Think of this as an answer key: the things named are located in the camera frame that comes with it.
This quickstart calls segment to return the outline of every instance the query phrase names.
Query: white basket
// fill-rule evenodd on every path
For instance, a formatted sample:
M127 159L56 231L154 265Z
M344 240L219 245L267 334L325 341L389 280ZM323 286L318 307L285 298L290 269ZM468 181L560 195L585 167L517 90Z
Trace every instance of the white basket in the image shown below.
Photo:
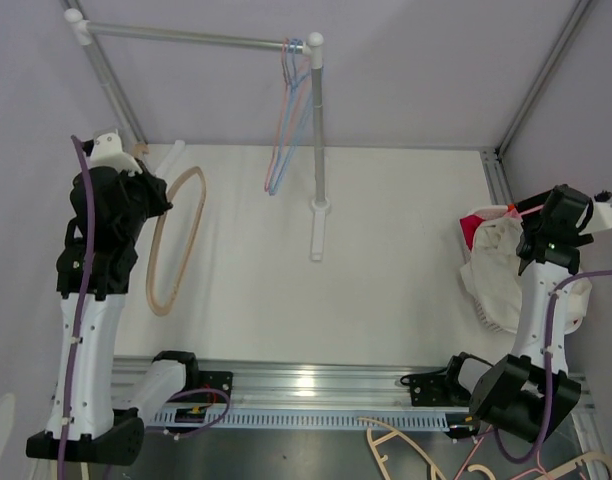
M468 217L470 215L477 215L484 220L494 220L496 218L503 217L506 212L508 212L508 207L506 205L490 205L488 207L476 208L468 212L465 216ZM466 240L464 239L464 232L461 229L461 224L459 227L460 238L462 239L462 252L464 253L464 260L466 263L470 262L470 250L468 249L468 245L466 245ZM500 327L498 324L489 321L486 318L486 314L484 313L484 309L482 308L479 301L473 297L475 302L475 310L477 311L477 318L482 322L486 328L492 330L494 332L511 332L517 333L517 331L513 331L511 329L505 329Z

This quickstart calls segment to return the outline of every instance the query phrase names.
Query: robotic arm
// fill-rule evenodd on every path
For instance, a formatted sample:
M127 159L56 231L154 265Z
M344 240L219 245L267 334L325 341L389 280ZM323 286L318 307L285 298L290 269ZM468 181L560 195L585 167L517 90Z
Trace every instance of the robotic arm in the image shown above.
M535 442L545 413L547 370L553 379L553 402L546 437L580 398L581 386L567 376L564 352L571 286L557 292L555 288L579 272L578 248L592 243L593 233L612 228L612 204L559 185L518 203L516 208L524 214L517 247L522 308L510 354L491 365L462 352L451 359L445 371L432 375L435 378L428 374L404 378L419 389L440 384L444 399L453 405L468 405L474 418ZM558 300L549 315L553 292ZM550 345L550 368L545 363L546 345ZM420 398L420 393L411 397Z
M128 293L130 271L137 261L135 244L147 219L172 205L166 182L154 177L139 160L125 153L114 130L85 142L95 204L95 250L79 338L73 319L82 283L86 249L86 195L81 174L70 194L75 210L57 260L63 340L59 379L46 428L30 437L26 455L56 459L62 427L69 423L65 460L132 464L144 437L145 424L174 394L199 387L194 354L162 352L126 396L111 403L110 387L117 326ZM76 235L79 230L82 236ZM67 368L72 342L78 342L74 368ZM71 389L71 411L63 415L64 388Z

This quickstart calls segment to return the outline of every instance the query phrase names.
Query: white tabletop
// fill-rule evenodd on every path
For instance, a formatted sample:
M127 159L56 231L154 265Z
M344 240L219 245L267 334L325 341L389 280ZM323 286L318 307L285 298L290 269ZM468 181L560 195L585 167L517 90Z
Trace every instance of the white tabletop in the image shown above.
M157 163L170 146L151 146ZM478 152L327 148L324 260L309 260L312 148L279 194L263 190L271 149L187 146L169 185L199 165L208 182L195 249L170 315L146 303L154 220L141 234L116 354L190 350L221 360L437 366L461 351L496 361L512 337L477 320L459 276L458 219L490 203ZM199 194L175 199L158 266L164 299Z

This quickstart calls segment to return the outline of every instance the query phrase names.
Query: gray floor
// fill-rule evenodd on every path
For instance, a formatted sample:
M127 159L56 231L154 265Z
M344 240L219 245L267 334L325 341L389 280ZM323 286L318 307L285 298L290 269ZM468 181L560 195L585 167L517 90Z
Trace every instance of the gray floor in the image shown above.
M379 432L373 434L374 438L378 436ZM448 479L454 477L473 446L471 441L454 445L443 434L411 433L409 436L426 450ZM544 445L544 466L553 468L579 455L576 438L569 419ZM511 438L507 443L515 454L528 448L528 444ZM389 457L386 465L393 480L428 478L426 463L402 440L389 440L378 449ZM488 466L498 478L507 478L528 468L503 460L492 437L486 439L471 463ZM100 472L99 468L93 469L93 478L101 478ZM464 478L477 478L475 474L465 475ZM178 444L170 438L149 435L138 461L128 468L115 468L111 478L380 480L382 476L365 432L216 429ZM579 478L579 475L573 472L564 478Z

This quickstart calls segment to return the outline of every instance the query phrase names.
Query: red cloth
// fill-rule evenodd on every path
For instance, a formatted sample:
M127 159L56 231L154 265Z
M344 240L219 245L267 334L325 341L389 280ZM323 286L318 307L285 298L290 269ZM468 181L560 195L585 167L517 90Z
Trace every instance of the red cloth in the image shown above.
M464 240L466 240L468 250L473 249L475 231L482 223L484 223L484 221L485 220L483 218L478 217L477 215L469 215L467 217L459 219L459 224L462 227L462 233L464 234Z

